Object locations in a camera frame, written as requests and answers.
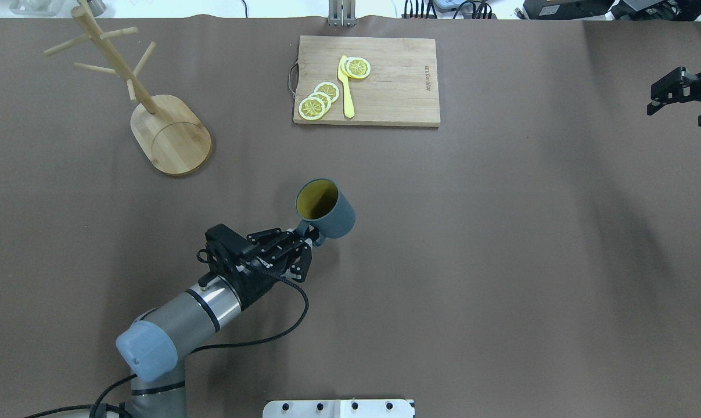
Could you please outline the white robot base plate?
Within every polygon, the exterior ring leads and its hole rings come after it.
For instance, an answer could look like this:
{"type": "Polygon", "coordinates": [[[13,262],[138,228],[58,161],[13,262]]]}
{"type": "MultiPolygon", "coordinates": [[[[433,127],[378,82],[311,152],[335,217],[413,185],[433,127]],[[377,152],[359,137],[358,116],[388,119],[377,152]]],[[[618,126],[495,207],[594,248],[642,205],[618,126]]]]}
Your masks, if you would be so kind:
{"type": "Polygon", "coordinates": [[[263,417],[416,417],[409,399],[275,400],[263,408],[263,417]]]}

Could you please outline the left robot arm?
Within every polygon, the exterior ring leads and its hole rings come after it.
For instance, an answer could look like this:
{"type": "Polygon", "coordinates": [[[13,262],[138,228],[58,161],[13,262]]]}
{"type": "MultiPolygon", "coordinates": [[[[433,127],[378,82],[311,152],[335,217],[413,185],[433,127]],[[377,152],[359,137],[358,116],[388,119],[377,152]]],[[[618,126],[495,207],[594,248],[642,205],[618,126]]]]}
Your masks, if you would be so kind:
{"type": "Polygon", "coordinates": [[[265,296],[277,283],[293,289],[310,270],[324,237],[308,225],[241,236],[219,224],[205,233],[198,260],[209,270],[172,301],[139,316],[116,341],[135,378],[125,415],[185,417],[185,359],[265,296]]]}

